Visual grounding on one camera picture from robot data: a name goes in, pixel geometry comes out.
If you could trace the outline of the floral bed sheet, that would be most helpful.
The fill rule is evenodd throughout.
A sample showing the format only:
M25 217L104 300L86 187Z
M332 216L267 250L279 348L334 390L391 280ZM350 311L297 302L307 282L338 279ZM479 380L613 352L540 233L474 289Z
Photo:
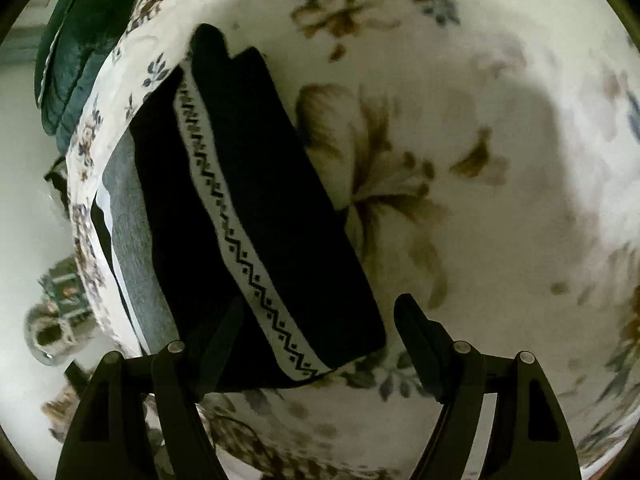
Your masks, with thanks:
M63 155L100 329L145 352L91 207L198 26L259 51L370 285L382 350L307 385L205 392L225 479L415 479L442 407L394 323L532 352L578 479L639 474L639 18L624 0L136 0Z

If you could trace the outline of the green storage rack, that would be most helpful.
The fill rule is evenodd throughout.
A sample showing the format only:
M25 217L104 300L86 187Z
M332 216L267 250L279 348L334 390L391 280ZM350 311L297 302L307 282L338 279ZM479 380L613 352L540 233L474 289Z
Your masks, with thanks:
M38 283L42 287L44 301L62 318L77 318L91 313L74 257L55 263Z

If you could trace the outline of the dark green folded quilt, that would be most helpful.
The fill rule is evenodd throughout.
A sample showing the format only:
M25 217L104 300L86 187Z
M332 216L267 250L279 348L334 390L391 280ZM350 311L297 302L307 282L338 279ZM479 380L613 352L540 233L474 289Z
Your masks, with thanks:
M98 73L136 0L58 0L37 52L34 92L41 125L64 155Z

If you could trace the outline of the black grey striped sweater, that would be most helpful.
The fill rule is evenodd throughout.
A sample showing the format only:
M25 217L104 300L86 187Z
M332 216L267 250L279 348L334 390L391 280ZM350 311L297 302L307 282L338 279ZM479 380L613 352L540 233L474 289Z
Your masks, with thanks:
M145 352L205 392L307 385L383 349L380 310L254 48L201 25L102 174L91 219Z

